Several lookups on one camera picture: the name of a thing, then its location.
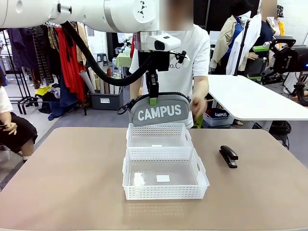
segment pouch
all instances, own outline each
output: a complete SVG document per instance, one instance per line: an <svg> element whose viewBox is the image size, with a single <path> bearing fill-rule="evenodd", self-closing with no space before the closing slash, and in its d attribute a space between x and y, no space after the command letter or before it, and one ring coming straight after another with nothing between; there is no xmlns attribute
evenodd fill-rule
<svg viewBox="0 0 308 231"><path fill-rule="evenodd" d="M138 97L118 110L118 115L129 113L134 126L170 123L185 120L189 116L189 98L178 92L159 93L156 105L150 105L149 95Z"/></svg>

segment white t-shirt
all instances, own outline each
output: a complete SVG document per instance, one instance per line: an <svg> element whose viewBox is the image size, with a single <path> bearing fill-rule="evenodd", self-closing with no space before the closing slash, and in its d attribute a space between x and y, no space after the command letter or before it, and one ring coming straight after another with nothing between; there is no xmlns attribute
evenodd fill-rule
<svg viewBox="0 0 308 231"><path fill-rule="evenodd" d="M177 52L186 51L191 62L187 67L180 65L176 59L171 60L169 71L157 72L159 92L180 92L186 96L193 94L193 77L207 76L210 63L210 38L207 31L194 25L191 31L166 31L166 33L181 40L181 47L175 49ZM138 51L134 51L133 60L129 69L134 73L139 68ZM143 81L143 94L148 94L146 81ZM179 121L187 128L193 126L193 115L187 120Z"/></svg>
<svg viewBox="0 0 308 231"><path fill-rule="evenodd" d="M8 94L4 87L0 87L0 114L11 112L13 110L12 104L9 100Z"/></svg>

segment hand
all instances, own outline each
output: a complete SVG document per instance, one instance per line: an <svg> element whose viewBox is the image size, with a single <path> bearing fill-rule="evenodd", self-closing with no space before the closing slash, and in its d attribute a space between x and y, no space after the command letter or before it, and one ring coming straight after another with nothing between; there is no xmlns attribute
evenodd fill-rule
<svg viewBox="0 0 308 231"><path fill-rule="evenodd" d="M17 125L15 123L8 123L6 125L6 129L4 129L3 131L9 131L9 135L13 134L16 135L17 133Z"/></svg>
<svg viewBox="0 0 308 231"><path fill-rule="evenodd" d="M249 54L248 54L248 57L247 57L248 59L252 59L252 60L256 60L257 58L259 58L259 56L256 54L256 53L254 53L254 52L250 52Z"/></svg>
<svg viewBox="0 0 308 231"><path fill-rule="evenodd" d="M207 108L207 101L204 97L193 95L190 106L192 115L197 119L205 112Z"/></svg>

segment white plastic basket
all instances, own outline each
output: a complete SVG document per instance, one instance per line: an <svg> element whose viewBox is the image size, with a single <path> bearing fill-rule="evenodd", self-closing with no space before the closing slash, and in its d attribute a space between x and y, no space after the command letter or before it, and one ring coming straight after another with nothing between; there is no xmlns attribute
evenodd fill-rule
<svg viewBox="0 0 308 231"><path fill-rule="evenodd" d="M204 113L204 120L209 126L214 127L232 124L234 118L231 115L224 118L212 118L207 113Z"/></svg>
<svg viewBox="0 0 308 231"><path fill-rule="evenodd" d="M193 147L184 124L157 124L135 127L129 124L127 147Z"/></svg>
<svg viewBox="0 0 308 231"><path fill-rule="evenodd" d="M208 186L205 167L192 147L127 148L127 200L202 199Z"/></svg>

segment black stapler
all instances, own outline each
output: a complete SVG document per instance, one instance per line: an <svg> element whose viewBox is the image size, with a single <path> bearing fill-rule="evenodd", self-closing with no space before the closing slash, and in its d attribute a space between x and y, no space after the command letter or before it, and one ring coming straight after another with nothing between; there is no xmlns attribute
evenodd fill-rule
<svg viewBox="0 0 308 231"><path fill-rule="evenodd" d="M235 161L239 159L239 156L235 153L235 151L224 145L220 147L219 152L228 164L229 168L237 168Z"/></svg>

